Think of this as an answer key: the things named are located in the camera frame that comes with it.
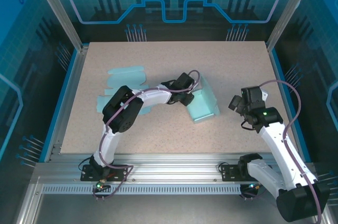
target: work surface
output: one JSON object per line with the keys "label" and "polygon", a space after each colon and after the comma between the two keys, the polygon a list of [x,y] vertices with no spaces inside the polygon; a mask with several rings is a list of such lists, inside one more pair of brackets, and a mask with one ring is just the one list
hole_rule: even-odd
{"label": "work surface", "polygon": [[[96,111],[108,70],[143,66],[150,87],[197,69],[211,85],[220,116],[194,124],[181,104],[157,105],[138,116],[124,133],[117,153],[270,152],[256,132],[241,128],[243,117],[228,108],[241,88],[275,79],[264,42],[109,42],[90,43],[70,114],[61,153],[93,153],[102,134],[103,115]],[[287,116],[276,83],[264,86],[267,107]]]}

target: purple cable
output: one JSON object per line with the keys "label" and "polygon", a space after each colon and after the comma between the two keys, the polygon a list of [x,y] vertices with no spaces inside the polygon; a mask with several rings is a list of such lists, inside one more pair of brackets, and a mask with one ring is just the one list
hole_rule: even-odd
{"label": "purple cable", "polygon": [[289,86],[293,92],[296,94],[296,97],[297,97],[297,100],[298,100],[298,109],[297,109],[297,113],[296,113],[296,116],[287,124],[287,126],[285,126],[285,129],[283,131],[283,139],[284,139],[284,145],[287,149],[287,152],[289,153],[290,157],[292,158],[292,160],[294,161],[294,163],[296,164],[297,168],[299,169],[300,173],[303,175],[305,181],[307,182],[311,192],[312,192],[312,195],[313,195],[313,198],[315,200],[315,203],[316,203],[316,207],[317,207],[317,212],[318,212],[318,219],[317,219],[317,222],[316,224],[320,224],[322,222],[322,211],[321,211],[321,206],[320,206],[320,203],[319,203],[319,199],[318,199],[318,196],[315,192],[315,189],[313,188],[313,185],[311,184],[309,178],[307,177],[307,175],[305,174],[302,166],[298,163],[296,157],[293,155],[289,145],[287,144],[287,141],[285,140],[286,139],[286,134],[287,134],[287,130],[291,127],[291,125],[295,122],[295,120],[298,118],[299,116],[299,113],[301,113],[301,107],[302,107],[302,102],[301,102],[301,97],[298,93],[298,91],[289,83],[283,81],[283,80],[269,80],[269,81],[266,81],[264,83],[262,83],[261,85],[259,85],[259,87],[262,87],[268,83],[271,83],[271,82],[277,82],[277,83],[282,83],[282,84],[285,84],[287,86]]}
{"label": "purple cable", "polygon": [[122,110],[123,110],[123,109],[124,109],[124,108],[132,101],[132,100],[134,100],[136,97],[138,97],[139,95],[141,95],[141,94],[143,94],[143,93],[145,93],[145,92],[152,91],[152,90],[161,90],[161,91],[166,91],[166,92],[170,92],[170,93],[180,93],[180,92],[186,92],[186,91],[188,91],[188,90],[194,89],[194,88],[199,84],[200,79],[201,79],[201,75],[200,75],[200,72],[198,72],[197,70],[192,70],[192,71],[190,71],[190,72],[188,73],[188,75],[190,75],[190,74],[193,73],[193,72],[196,72],[197,75],[198,75],[198,77],[197,77],[197,80],[195,81],[195,83],[194,83],[192,86],[190,86],[190,87],[188,87],[188,88],[186,88],[186,89],[183,89],[183,90],[171,90],[171,89],[167,89],[167,88],[148,88],[148,89],[142,90],[142,91],[136,93],[135,95],[133,95],[130,99],[128,99],[128,100],[127,100],[127,101],[126,101],[126,102],[125,102],[125,103],[117,110],[117,112],[116,112],[114,115],[112,115],[112,117],[106,122],[106,131],[105,131],[105,133],[103,134],[103,136],[102,136],[102,138],[101,138],[101,141],[100,141],[100,145],[99,145],[99,156],[100,156],[100,159],[101,159],[101,161],[102,161],[107,167],[109,167],[109,168],[111,168],[111,169],[122,170],[122,169],[130,168],[130,170],[127,171],[125,177],[122,179],[122,181],[121,181],[121,183],[118,185],[118,187],[116,187],[115,190],[114,190],[111,194],[109,194],[108,196],[99,198],[99,197],[96,196],[96,194],[95,194],[95,192],[94,192],[94,190],[93,190],[93,196],[94,196],[97,200],[98,200],[98,199],[104,200],[105,198],[107,199],[107,198],[112,197],[112,196],[118,191],[118,189],[121,187],[121,185],[123,184],[123,182],[125,182],[125,181],[127,180],[127,177],[129,176],[129,174],[131,173],[131,171],[132,171],[133,168],[134,168],[133,165],[126,165],[126,166],[122,166],[122,167],[113,166],[113,165],[110,165],[109,163],[107,163],[107,162],[104,160],[104,158],[103,158],[103,156],[102,156],[102,145],[103,145],[103,143],[104,143],[104,140],[105,140],[105,138],[106,138],[106,135],[108,134],[110,122],[111,122],[113,119],[115,119],[115,118],[117,117],[117,115],[120,114],[120,112],[121,112],[121,111],[122,111]]}

